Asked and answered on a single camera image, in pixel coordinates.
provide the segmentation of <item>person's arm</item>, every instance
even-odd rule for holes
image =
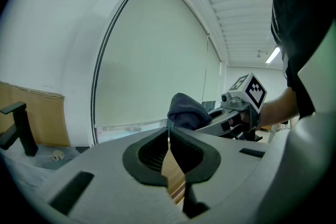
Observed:
[[[260,112],[260,123],[256,130],[262,126],[290,120],[298,113],[296,93],[291,87],[288,87],[279,98],[264,104]]]

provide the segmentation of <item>black faucet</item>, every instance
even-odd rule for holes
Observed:
[[[38,147],[30,129],[26,108],[26,103],[16,102],[0,110],[5,115],[12,112],[14,118],[14,124],[0,135],[0,147],[3,150],[9,149],[19,137],[25,154],[27,156],[35,156]]]

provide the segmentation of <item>gray fabric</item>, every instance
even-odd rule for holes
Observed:
[[[176,127],[189,130],[204,127],[212,119],[200,103],[183,93],[174,95],[167,117]]]

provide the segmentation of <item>ceiling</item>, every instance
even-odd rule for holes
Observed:
[[[281,54],[266,64],[276,43],[271,28],[272,0],[209,0],[216,14],[229,66],[282,69]]]

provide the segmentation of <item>ceiling light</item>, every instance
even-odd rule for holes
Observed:
[[[267,59],[266,63],[270,63],[274,60],[274,58],[279,54],[280,48],[276,47],[274,51],[272,52],[271,56]]]

